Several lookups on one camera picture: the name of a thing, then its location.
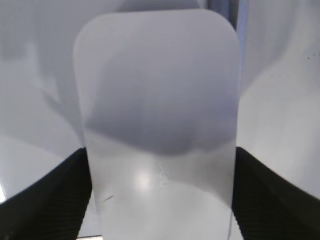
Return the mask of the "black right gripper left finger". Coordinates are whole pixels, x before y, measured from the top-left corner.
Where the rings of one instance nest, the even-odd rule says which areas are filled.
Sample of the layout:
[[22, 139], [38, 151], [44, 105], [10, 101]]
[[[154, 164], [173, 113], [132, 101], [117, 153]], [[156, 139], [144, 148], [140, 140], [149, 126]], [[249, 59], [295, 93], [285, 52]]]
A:
[[87, 151], [79, 148], [0, 205], [2, 240], [75, 240], [92, 194]]

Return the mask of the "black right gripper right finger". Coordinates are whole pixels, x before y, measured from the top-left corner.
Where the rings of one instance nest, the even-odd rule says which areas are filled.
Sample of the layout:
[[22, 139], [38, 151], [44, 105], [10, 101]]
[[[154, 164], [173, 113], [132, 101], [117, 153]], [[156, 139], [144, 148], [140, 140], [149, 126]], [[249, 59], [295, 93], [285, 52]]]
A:
[[236, 148], [232, 211], [245, 240], [318, 240], [320, 201]]

